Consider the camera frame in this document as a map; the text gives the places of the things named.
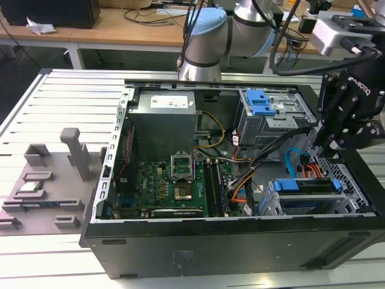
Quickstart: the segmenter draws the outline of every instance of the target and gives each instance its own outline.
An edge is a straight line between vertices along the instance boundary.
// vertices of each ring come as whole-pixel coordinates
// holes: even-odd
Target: ram slot
[[[211,165],[203,163],[203,174],[205,176],[205,191],[207,198],[207,207],[209,211],[209,217],[217,216],[217,205],[215,203],[214,188],[211,175]]]

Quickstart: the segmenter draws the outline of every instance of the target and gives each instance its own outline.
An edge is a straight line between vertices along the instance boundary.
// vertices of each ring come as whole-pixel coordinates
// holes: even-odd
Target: blue cable
[[[291,153],[291,151],[296,152],[298,155],[301,155],[302,151],[300,149],[298,149],[298,148],[289,148],[285,152],[286,167],[288,168],[288,171],[289,171],[291,177],[295,179],[297,177],[297,174],[295,173],[295,171],[293,169],[293,166],[291,165],[291,162],[290,162],[290,153]]]

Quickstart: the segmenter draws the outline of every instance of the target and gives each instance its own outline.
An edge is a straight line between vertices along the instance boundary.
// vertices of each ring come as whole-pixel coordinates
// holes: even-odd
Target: open computer tower
[[[332,269],[383,241],[384,188],[356,151],[312,145],[317,103],[306,85],[126,80],[84,234],[109,277]]]

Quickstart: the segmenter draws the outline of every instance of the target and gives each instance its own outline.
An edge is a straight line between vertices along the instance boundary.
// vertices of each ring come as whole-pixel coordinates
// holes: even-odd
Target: motherboard
[[[159,217],[222,217],[228,216],[228,182],[233,179],[228,162],[173,162],[176,175],[192,172],[192,178],[176,179],[171,161],[139,163],[136,189],[117,187],[114,214],[119,219]]]

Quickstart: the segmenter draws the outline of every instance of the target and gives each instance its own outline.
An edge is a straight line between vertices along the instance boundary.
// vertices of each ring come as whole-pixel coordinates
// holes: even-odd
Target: dark floor
[[[14,48],[16,58],[10,60],[0,53],[0,123],[6,118],[25,90],[39,72],[39,68],[26,56],[23,50]],[[60,48],[29,47],[28,53],[40,67],[71,69],[64,61],[65,50]],[[95,50],[83,50],[86,69],[111,70],[160,70],[175,71],[177,53],[143,51],[101,51],[103,61]],[[226,58],[221,61],[222,72],[262,73],[266,58],[231,59],[231,69],[226,67]],[[298,67],[309,66],[314,61],[301,60]]]

